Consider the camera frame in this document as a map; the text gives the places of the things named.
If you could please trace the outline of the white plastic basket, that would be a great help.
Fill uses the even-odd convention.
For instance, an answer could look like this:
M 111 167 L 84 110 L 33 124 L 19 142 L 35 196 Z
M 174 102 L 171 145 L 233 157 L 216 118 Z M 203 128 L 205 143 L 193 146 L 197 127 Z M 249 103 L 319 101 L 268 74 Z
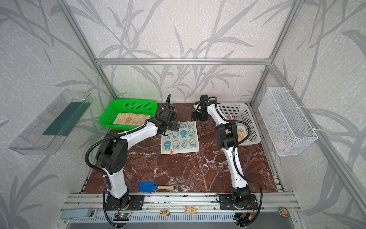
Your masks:
M 251 134 L 249 138 L 241 144 L 241 146 L 254 145 L 261 142 L 260 134 L 247 104 L 219 103 L 217 108 L 220 110 L 222 116 L 224 116 L 227 120 L 242 121 L 249 125 Z

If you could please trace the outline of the green plastic basket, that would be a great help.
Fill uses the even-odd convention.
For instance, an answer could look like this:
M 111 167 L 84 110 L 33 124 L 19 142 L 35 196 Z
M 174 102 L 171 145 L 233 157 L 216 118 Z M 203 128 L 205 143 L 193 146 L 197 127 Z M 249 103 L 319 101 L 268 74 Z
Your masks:
M 158 105 L 154 101 L 117 99 L 111 102 L 100 118 L 100 124 L 113 130 L 129 131 L 154 117 Z

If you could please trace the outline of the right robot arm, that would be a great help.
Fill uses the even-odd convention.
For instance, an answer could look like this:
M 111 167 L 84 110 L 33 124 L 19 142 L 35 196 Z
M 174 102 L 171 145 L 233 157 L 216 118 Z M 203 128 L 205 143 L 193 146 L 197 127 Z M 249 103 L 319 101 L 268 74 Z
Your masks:
M 249 183 L 260 186 L 258 182 L 250 181 L 244 177 L 238 155 L 238 147 L 251 135 L 249 125 L 244 121 L 229 120 L 219 110 L 215 96 L 202 95 L 194 104 L 193 117 L 196 120 L 206 121 L 210 116 L 216 123 L 217 144 L 226 156 L 232 183 L 232 203 L 237 209 L 244 209 L 253 200 Z M 248 134 L 239 140 L 237 125 L 242 124 L 248 129 Z

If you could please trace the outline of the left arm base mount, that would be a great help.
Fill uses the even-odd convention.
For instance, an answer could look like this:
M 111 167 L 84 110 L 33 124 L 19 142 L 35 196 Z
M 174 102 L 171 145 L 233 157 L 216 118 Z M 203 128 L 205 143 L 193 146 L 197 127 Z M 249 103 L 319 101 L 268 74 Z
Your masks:
M 144 204 L 144 195 L 124 195 L 117 199 L 108 195 L 105 201 L 104 209 L 112 210 L 142 210 Z

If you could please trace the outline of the blue patterned towel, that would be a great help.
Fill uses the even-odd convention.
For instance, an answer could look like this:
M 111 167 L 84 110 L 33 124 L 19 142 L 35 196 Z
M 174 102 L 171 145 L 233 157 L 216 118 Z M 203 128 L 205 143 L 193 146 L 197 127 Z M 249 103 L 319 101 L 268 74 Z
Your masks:
M 199 152 L 196 122 L 181 122 L 179 131 L 169 131 L 162 136 L 161 154 L 183 154 Z

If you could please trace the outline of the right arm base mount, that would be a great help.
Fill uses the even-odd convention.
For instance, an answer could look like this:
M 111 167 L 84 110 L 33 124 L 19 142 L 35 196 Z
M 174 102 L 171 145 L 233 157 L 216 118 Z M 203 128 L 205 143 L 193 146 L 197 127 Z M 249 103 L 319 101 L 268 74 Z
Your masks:
M 218 193 L 215 195 L 215 199 L 219 203 L 220 210 L 257 210 L 260 203 L 254 194 L 252 194 L 251 199 L 243 205 L 234 204 L 232 194 Z

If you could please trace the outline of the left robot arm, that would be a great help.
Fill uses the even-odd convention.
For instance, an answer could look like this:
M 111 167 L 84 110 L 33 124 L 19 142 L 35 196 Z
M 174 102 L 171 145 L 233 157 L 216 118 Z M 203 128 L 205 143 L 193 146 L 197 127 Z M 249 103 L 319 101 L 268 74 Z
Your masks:
M 154 137 L 165 135 L 166 131 L 178 131 L 180 122 L 176 120 L 175 108 L 170 106 L 169 94 L 162 111 L 132 130 L 107 138 L 92 145 L 85 153 L 84 160 L 88 167 L 102 173 L 108 183 L 104 195 L 119 210 L 129 206 L 131 199 L 124 178 L 124 166 L 128 150 L 138 143 Z

